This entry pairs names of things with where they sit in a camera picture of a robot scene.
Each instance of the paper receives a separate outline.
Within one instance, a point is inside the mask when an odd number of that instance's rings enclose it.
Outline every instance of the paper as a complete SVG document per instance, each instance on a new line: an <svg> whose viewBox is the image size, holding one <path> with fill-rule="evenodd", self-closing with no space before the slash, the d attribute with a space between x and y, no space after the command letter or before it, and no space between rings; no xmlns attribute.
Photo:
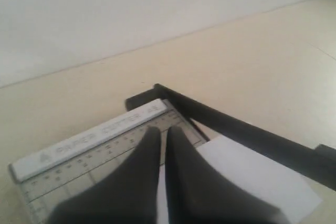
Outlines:
<svg viewBox="0 0 336 224"><path fill-rule="evenodd" d="M280 208L292 224L299 223L322 202L300 174L227 137L216 137L197 150L225 178ZM168 224L164 166L157 203L158 223Z"/></svg>

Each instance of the floor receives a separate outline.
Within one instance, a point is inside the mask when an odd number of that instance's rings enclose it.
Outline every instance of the floor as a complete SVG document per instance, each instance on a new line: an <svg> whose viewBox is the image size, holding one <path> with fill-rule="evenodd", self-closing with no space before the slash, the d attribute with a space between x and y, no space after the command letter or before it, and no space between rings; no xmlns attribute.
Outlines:
<svg viewBox="0 0 336 224"><path fill-rule="evenodd" d="M7 164L161 83L308 147L336 147L336 0L312 0L0 89L0 222L25 223ZM333 223L336 193L302 223Z"/></svg>

